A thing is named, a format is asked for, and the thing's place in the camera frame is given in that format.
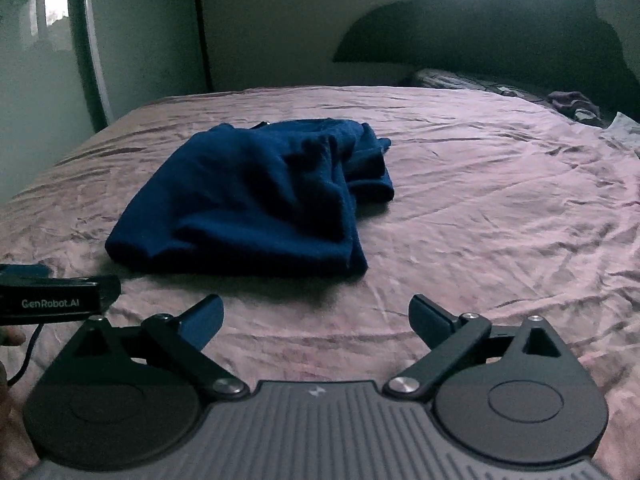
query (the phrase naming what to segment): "folded fabric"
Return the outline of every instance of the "folded fabric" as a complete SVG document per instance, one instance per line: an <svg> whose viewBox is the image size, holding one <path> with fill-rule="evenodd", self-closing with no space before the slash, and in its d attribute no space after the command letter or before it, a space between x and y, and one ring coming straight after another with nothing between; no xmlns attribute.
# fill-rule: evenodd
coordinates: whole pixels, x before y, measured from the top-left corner
<svg viewBox="0 0 640 480"><path fill-rule="evenodd" d="M353 276L367 270L357 202L388 202L366 123L297 120L195 134L131 200L105 243L143 272Z"/></svg>
<svg viewBox="0 0 640 480"><path fill-rule="evenodd" d="M551 92L547 100L562 115L579 123L600 126L600 108L581 92Z"/></svg>
<svg viewBox="0 0 640 480"><path fill-rule="evenodd" d="M634 150L640 157L640 124L625 114L618 112L613 122L602 132L602 136Z"/></svg>

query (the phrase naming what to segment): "pink bedsheet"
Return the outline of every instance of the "pink bedsheet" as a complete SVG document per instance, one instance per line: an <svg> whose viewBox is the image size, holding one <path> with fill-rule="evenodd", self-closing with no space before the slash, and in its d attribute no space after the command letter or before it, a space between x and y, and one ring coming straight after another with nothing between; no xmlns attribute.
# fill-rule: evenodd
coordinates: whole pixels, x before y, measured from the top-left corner
<svg viewBox="0 0 640 480"><path fill-rule="evenodd" d="M359 282L140 276L104 241L136 191L189 136L221 122L369 122L393 145L388 209L364 214L370 269ZM640 160L546 108L488 92L295 88L169 98L134 110L0 208L0 262L44 262L57 276L117 272L108 317L137 324L216 292L226 307L205 354L251 386L259 378L383 381L422 356L406 312L417 292L456 314L519 324L545 316L610 409L596 461L640 478ZM47 326L12 389L0 479L36 462L20 406L77 324ZM33 327L25 328L30 332ZM24 348L1 349L12 375Z"/></svg>

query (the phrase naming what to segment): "headboard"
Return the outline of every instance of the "headboard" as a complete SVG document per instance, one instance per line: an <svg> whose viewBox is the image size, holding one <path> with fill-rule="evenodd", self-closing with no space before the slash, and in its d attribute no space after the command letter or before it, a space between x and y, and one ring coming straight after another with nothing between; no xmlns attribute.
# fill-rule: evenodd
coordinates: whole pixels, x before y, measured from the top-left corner
<svg viewBox="0 0 640 480"><path fill-rule="evenodd" d="M396 62L581 91L640 118L640 84L594 0L408 0L348 30L335 62Z"/></svg>

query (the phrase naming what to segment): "black cable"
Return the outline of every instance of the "black cable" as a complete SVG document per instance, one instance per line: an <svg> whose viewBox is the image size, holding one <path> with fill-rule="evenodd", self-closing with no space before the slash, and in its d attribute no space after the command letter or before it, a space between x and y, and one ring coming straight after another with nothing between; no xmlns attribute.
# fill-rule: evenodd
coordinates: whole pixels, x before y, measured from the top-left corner
<svg viewBox="0 0 640 480"><path fill-rule="evenodd" d="M22 366L18 370L18 373L7 381L7 386L9 386L9 388L17 383L27 371L27 368L29 367L29 361L31 361L31 353L33 352L33 347L35 346L38 336L40 335L40 332L42 332L43 327L44 323L41 323L36 327L36 330L33 331L33 334L31 334L31 339L29 339L29 344L27 345L27 353L24 356Z"/></svg>

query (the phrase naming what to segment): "finger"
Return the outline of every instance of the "finger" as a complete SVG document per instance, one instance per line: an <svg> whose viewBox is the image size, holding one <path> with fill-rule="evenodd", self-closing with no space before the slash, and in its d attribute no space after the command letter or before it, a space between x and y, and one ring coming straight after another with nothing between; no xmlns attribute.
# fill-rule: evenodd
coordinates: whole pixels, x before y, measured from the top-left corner
<svg viewBox="0 0 640 480"><path fill-rule="evenodd" d="M8 396L4 396L0 400L0 431L2 431L11 415L11 400Z"/></svg>
<svg viewBox="0 0 640 480"><path fill-rule="evenodd" d="M6 386L6 371L0 363L0 431L11 413L11 399L9 398L9 388Z"/></svg>
<svg viewBox="0 0 640 480"><path fill-rule="evenodd" d="M22 331L15 326L0 326L0 345L20 346L25 340Z"/></svg>

